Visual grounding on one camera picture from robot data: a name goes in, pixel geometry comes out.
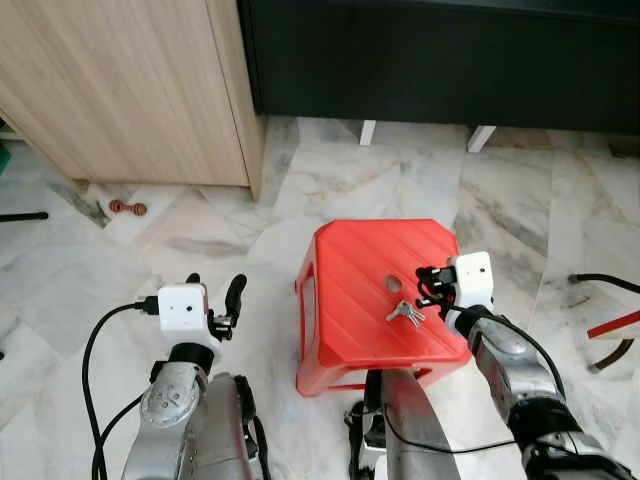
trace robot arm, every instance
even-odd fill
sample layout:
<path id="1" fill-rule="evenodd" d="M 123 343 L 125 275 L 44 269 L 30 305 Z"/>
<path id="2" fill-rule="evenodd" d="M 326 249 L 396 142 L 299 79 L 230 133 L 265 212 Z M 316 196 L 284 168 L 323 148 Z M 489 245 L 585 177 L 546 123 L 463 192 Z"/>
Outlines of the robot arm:
<path id="1" fill-rule="evenodd" d="M 222 340 L 231 339 L 246 281 L 238 275 L 231 282 L 224 316 L 209 309 L 196 274 L 159 291 L 160 324 L 172 349 L 167 361 L 156 362 L 142 395 L 123 480 L 256 478 L 253 460 L 266 451 L 257 451 L 248 429 L 256 419 L 249 385 L 227 373 L 208 378 Z"/>
<path id="2" fill-rule="evenodd" d="M 416 303 L 419 307 L 440 304 L 440 315 L 449 329 L 467 339 L 496 408 L 520 448 L 527 477 L 633 480 L 628 469 L 579 427 L 561 385 L 538 360 L 534 346 L 490 319 L 493 277 L 489 254 L 462 255 L 449 263 L 441 269 L 418 269 L 418 288 L 425 299 Z"/>

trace wooden cabinet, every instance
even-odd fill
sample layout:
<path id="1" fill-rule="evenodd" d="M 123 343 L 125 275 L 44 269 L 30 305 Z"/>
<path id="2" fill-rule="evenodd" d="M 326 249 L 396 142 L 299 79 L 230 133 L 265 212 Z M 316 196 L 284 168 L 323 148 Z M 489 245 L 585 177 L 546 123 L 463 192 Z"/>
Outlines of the wooden cabinet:
<path id="1" fill-rule="evenodd" d="M 258 195 L 235 0 L 3 0 L 0 116 L 69 178 Z"/>

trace red plastic stool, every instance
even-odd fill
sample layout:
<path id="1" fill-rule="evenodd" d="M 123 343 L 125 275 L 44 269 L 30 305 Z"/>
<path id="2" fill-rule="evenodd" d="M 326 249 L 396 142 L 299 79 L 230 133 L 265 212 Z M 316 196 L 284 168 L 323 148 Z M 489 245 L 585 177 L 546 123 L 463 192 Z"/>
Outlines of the red plastic stool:
<path id="1" fill-rule="evenodd" d="M 457 253 L 455 236 L 433 220 L 336 220 L 320 228 L 296 280 L 298 392 L 362 389 L 362 382 L 337 383 L 351 372 L 392 367 L 415 369 L 424 386 L 463 366 L 471 353 L 439 307 L 422 310 L 418 329 L 404 317 L 386 321 L 400 300 L 418 298 L 416 268 L 444 266 Z"/>

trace black cable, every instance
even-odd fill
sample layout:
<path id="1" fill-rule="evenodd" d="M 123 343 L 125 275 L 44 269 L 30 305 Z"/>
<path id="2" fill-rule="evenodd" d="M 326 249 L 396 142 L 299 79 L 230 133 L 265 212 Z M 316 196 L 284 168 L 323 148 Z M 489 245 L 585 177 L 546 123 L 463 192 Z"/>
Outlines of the black cable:
<path id="1" fill-rule="evenodd" d="M 140 310 L 143 308 L 142 302 L 129 303 L 120 307 L 114 308 L 108 312 L 100 321 L 93 327 L 87 346 L 84 349 L 84 356 L 82 357 L 82 393 L 84 394 L 84 403 L 87 407 L 87 415 L 89 417 L 89 423 L 91 424 L 91 433 L 93 434 L 93 443 L 95 444 L 95 455 L 98 463 L 98 470 L 92 471 L 92 480 L 107 480 L 107 467 L 104 461 L 104 452 L 102 451 L 102 444 L 100 442 L 100 428 L 98 426 L 98 419 L 96 417 L 96 411 L 93 407 L 93 399 L 91 398 L 91 389 L 89 388 L 89 360 L 91 359 L 91 351 L 93 350 L 93 344 L 96 342 L 98 332 L 107 323 L 111 317 L 115 314 L 123 312 L 125 310 Z"/>
<path id="2" fill-rule="evenodd" d="M 385 422 L 387 422 L 387 425 L 391 429 L 391 432 L 402 443 L 405 443 L 405 444 L 410 445 L 412 447 L 422 448 L 424 450 L 429 450 L 431 452 L 446 453 L 446 454 L 449 454 L 449 455 L 462 455 L 462 454 L 465 454 L 465 453 L 475 453 L 475 452 L 481 452 L 483 450 L 491 450 L 493 448 L 506 447 L 508 445 L 514 445 L 516 443 L 515 440 L 505 440 L 504 442 L 489 443 L 487 445 L 481 445 L 479 447 L 463 448 L 463 449 L 460 449 L 460 450 L 451 450 L 449 447 L 444 447 L 442 445 L 413 442 L 411 440 L 407 440 L 406 438 L 404 438 L 402 435 L 400 435 L 398 433 L 396 428 L 391 423 L 391 420 L 389 420 L 389 413 L 387 412 L 388 408 L 389 408 L 389 404 L 385 403 L 384 409 L 383 409 L 384 420 L 385 420 Z"/>
<path id="3" fill-rule="evenodd" d="M 585 282 L 589 280 L 610 283 L 611 285 L 624 288 L 630 292 L 640 293 L 640 285 L 614 277 L 613 275 L 605 275 L 604 273 L 572 273 L 569 275 L 569 283 Z"/>
<path id="4" fill-rule="evenodd" d="M 127 405 L 122 410 L 120 410 L 118 412 L 118 414 L 111 419 L 109 424 L 106 426 L 106 428 L 102 432 L 102 435 L 100 435 L 100 446 L 101 446 L 103 452 L 104 452 L 104 444 L 106 443 L 107 437 L 109 437 L 109 434 L 111 433 L 111 430 L 113 430 L 113 427 L 115 427 L 116 424 L 120 420 L 122 420 L 122 417 L 124 417 L 136 405 L 138 405 L 141 400 L 142 400 L 142 395 L 140 395 L 139 397 L 135 398 L 131 403 L 129 403 L 129 405 Z M 97 449 L 94 449 L 93 450 L 93 460 L 91 461 L 91 476 L 97 475 L 97 472 L 98 472 L 98 456 L 97 456 Z"/>
<path id="5" fill-rule="evenodd" d="M 589 371 L 597 373 L 616 363 L 624 356 L 625 353 L 629 351 L 631 345 L 633 345 L 633 341 L 633 338 L 622 339 L 622 341 L 618 344 L 613 352 L 611 352 L 599 362 L 589 365 Z"/>
<path id="6" fill-rule="evenodd" d="M 547 351 L 542 347 L 542 345 L 540 345 L 538 342 L 536 342 L 534 340 L 534 338 L 531 335 L 529 335 L 527 332 L 525 332 L 521 328 L 515 326 L 513 323 L 509 322 L 509 320 L 507 320 L 506 318 L 497 317 L 495 315 L 491 315 L 491 314 L 488 314 L 488 313 L 479 313 L 477 310 L 471 310 L 470 308 L 464 308 L 464 307 L 458 307 L 456 305 L 452 305 L 452 304 L 450 304 L 448 302 L 445 302 L 445 301 L 440 300 L 440 299 L 438 299 L 436 297 L 433 297 L 431 295 L 426 294 L 424 292 L 424 289 L 420 289 L 420 294 L 422 296 L 424 296 L 424 298 L 429 300 L 431 303 L 433 303 L 435 305 L 439 305 L 441 308 L 446 308 L 446 309 L 449 309 L 449 310 L 455 310 L 456 312 L 468 313 L 468 314 L 474 315 L 474 316 L 476 316 L 478 318 L 486 318 L 487 320 L 491 320 L 493 322 L 499 323 L 500 325 L 508 328 L 512 332 L 517 333 L 520 337 L 522 337 L 527 342 L 529 342 L 533 346 L 533 348 L 535 348 L 538 351 L 538 353 L 542 356 L 542 358 L 544 358 L 545 362 L 549 366 L 549 370 L 551 371 L 551 375 L 553 376 L 553 380 L 554 380 L 554 382 L 556 384 L 556 388 L 558 389 L 558 392 L 560 392 L 560 395 L 562 395 L 563 398 L 566 398 L 566 393 L 565 393 L 565 390 L 564 390 L 564 384 L 562 383 L 562 378 L 560 377 L 560 372 L 558 371 L 558 368 L 556 367 L 556 364 L 553 362 L 553 359 L 551 358 L 551 355 L 549 355 L 547 353 Z"/>
<path id="7" fill-rule="evenodd" d="M 364 410 L 364 411 L 362 411 L 360 413 L 356 413 L 356 412 L 351 411 L 351 412 L 345 412 L 344 416 L 345 416 L 345 418 L 348 418 L 348 417 L 364 417 L 365 415 L 371 415 L 372 413 L 376 414 L 378 412 L 379 412 L 379 410 Z"/>
<path id="8" fill-rule="evenodd" d="M 271 472 L 269 471 L 269 448 L 267 447 L 267 436 L 264 433 L 262 422 L 256 415 L 253 417 L 253 427 L 256 430 L 256 442 L 258 443 L 258 460 L 262 468 L 262 479 L 271 480 Z"/>

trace marble floor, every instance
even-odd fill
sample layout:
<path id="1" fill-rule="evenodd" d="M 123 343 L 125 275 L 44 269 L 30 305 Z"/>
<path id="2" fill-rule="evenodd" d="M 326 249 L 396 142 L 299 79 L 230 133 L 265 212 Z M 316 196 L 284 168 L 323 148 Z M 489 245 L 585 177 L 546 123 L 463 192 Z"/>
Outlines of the marble floor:
<path id="1" fill-rule="evenodd" d="M 76 190 L 23 144 L 0 177 L 0 210 L 47 209 L 46 222 L 0 224 L 0 480 L 88 477 L 92 443 L 80 385 L 97 319 L 192 271 L 222 305 L 247 274 L 243 313 L 222 367 L 249 378 L 270 442 L 273 478 L 346 479 L 342 415 L 357 393 L 311 399 L 294 387 L 297 303 L 292 281 L 312 233 L 336 217 L 430 217 L 463 252 L 493 258 L 499 311 L 548 348 L 585 430 L 640 475 L 640 348 L 594 375 L 615 341 L 586 330 L 638 309 L 602 285 L 569 286 L 573 271 L 640 282 L 640 162 L 613 158 L 596 134 L 498 129 L 480 154 L 467 129 L 379 122 L 373 145 L 357 124 L 271 118 L 259 202 L 241 188 L 90 185 Z M 148 214 L 113 215 L 118 197 Z M 98 339 L 92 385 L 106 421 L 147 385 L 166 355 L 157 319 L 124 314 Z M 471 362 L 428 387 L 454 447 L 509 432 Z M 119 478 L 136 415 L 106 454 Z M 524 478 L 515 448 L 456 459 L 463 479 Z"/>

